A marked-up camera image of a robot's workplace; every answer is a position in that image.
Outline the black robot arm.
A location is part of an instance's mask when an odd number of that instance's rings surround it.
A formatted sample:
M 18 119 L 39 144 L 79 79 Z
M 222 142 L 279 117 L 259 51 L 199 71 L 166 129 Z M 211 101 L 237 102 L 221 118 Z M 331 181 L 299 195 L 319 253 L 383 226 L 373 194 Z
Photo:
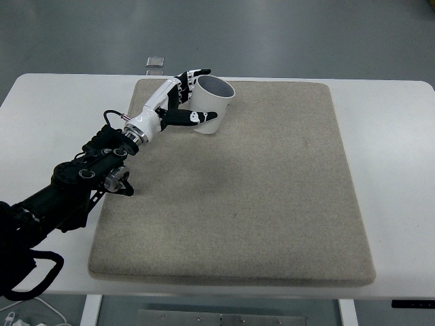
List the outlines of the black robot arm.
M 124 161 L 146 141 L 132 124 L 124 129 L 106 124 L 73 160 L 54 168 L 47 187 L 12 206 L 1 203 L 1 261 L 9 265 L 1 269 L 3 297 L 31 300 L 53 283 L 64 259 L 52 251 L 37 251 L 35 246 L 53 230 L 85 227 L 89 212 L 104 194 L 132 196 L 134 189 Z M 40 259 L 53 261 L 54 266 L 32 290 L 15 291 Z

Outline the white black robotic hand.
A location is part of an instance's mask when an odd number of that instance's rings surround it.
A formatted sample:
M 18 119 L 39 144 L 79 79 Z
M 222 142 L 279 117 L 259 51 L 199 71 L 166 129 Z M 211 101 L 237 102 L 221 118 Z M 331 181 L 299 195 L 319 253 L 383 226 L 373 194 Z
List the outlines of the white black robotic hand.
M 217 118 L 214 111 L 179 108 L 191 99 L 197 79 L 210 72 L 209 69 L 194 69 L 167 79 L 143 105 L 142 112 L 126 121 L 123 134 L 142 145 L 167 126 L 197 126 Z

